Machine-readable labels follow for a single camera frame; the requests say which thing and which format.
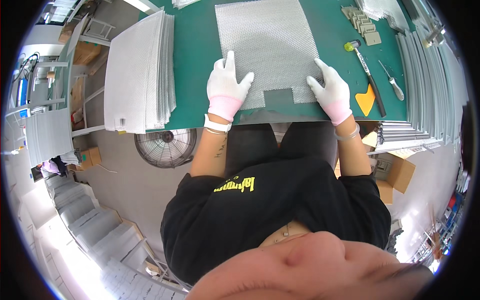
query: forearm tattoo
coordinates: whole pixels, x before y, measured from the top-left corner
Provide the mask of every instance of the forearm tattoo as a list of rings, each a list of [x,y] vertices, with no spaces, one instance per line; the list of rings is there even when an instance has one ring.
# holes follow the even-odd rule
[[[225,145],[226,145],[225,142],[226,142],[226,141],[227,141],[227,138],[225,137],[225,139],[223,140],[223,145],[222,145],[222,146],[220,147],[220,149],[218,150],[219,153],[217,153],[217,154],[214,156],[214,158],[218,158],[218,157],[221,157],[221,156],[222,156],[222,154],[223,154],[223,152],[224,152],[224,150],[225,150]]]

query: white glove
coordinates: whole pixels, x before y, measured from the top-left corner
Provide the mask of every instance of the white glove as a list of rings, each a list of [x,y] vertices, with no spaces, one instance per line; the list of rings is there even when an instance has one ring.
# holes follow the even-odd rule
[[[315,63],[322,70],[325,88],[311,76],[307,76],[307,83],[332,124],[337,126],[352,114],[350,89],[334,68],[327,66],[320,59],[315,59]]]
[[[233,51],[229,51],[225,66],[223,66],[223,59],[219,59],[210,73],[207,82],[207,95],[210,100],[208,112],[232,122],[233,116],[245,101],[252,81],[253,73],[250,72],[245,75],[240,84],[237,83],[235,57]]]

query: fan guard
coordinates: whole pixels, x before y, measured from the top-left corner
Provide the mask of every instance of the fan guard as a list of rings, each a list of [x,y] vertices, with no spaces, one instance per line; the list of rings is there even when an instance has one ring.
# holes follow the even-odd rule
[[[158,168],[175,168],[190,162],[197,141],[196,129],[175,129],[135,135],[140,156]]]

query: silver bangle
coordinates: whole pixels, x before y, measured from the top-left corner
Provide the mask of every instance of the silver bangle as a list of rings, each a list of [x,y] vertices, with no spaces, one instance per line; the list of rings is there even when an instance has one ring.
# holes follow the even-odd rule
[[[209,133],[213,133],[213,134],[225,135],[225,134],[228,133],[228,132],[218,133],[218,132],[215,132],[215,131],[213,131],[213,130],[210,130],[209,128],[206,128],[206,127],[204,127],[204,128],[205,128]]]
[[[357,127],[355,128],[355,131],[352,132],[349,136],[345,136],[345,137],[343,137],[343,136],[338,136],[338,135],[336,134],[336,132],[334,132],[333,134],[334,134],[335,138],[336,138],[337,140],[339,140],[339,141],[348,141],[348,140],[350,140],[350,139],[353,139],[353,138],[354,138],[355,136],[357,136],[357,134],[359,134],[359,132],[360,132],[360,125],[359,125],[358,123],[355,123],[355,124],[357,125]]]

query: black t-shirt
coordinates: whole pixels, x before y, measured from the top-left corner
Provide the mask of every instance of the black t-shirt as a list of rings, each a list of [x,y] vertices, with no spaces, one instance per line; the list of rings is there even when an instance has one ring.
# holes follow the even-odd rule
[[[372,175],[337,179],[327,162],[305,157],[259,164],[227,180],[186,174],[160,231],[170,270],[193,285],[294,219],[312,232],[382,249],[391,222]]]

